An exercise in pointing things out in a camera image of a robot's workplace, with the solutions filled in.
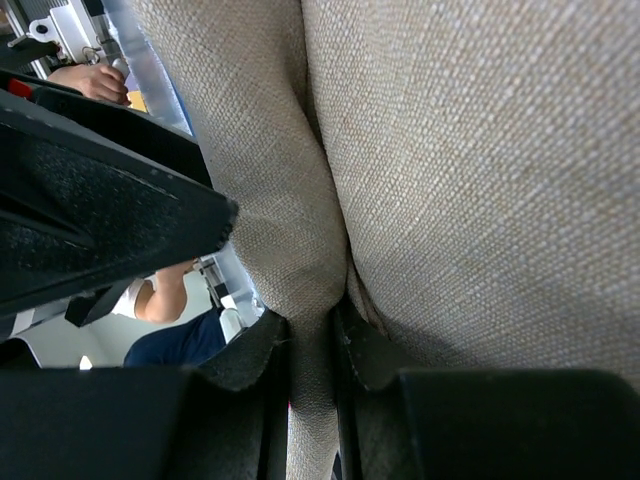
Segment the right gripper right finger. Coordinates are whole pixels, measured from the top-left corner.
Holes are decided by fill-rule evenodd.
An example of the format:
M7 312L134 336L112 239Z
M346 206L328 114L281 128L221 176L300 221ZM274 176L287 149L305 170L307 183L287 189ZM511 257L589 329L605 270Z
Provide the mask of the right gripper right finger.
M332 313L346 479L635 479L639 396L584 369L439 369Z

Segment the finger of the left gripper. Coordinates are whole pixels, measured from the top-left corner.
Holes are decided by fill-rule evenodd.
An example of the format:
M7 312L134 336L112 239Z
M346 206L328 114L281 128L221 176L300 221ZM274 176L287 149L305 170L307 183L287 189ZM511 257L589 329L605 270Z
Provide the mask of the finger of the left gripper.
M214 253L237 214L193 137L2 72L3 316Z

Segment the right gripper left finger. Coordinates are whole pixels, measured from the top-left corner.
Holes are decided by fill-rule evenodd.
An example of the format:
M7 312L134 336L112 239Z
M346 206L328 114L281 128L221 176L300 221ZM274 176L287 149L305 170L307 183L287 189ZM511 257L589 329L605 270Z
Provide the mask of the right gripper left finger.
M266 312L201 368L43 369L1 346L5 479L281 479L289 332Z

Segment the beige cloth napkin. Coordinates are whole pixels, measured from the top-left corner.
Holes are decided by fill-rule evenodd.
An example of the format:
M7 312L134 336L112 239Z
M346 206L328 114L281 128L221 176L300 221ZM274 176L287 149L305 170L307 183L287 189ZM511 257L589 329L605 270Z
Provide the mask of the beige cloth napkin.
M639 382L635 1L134 1L292 333L286 475L338 447L343 297L436 367Z

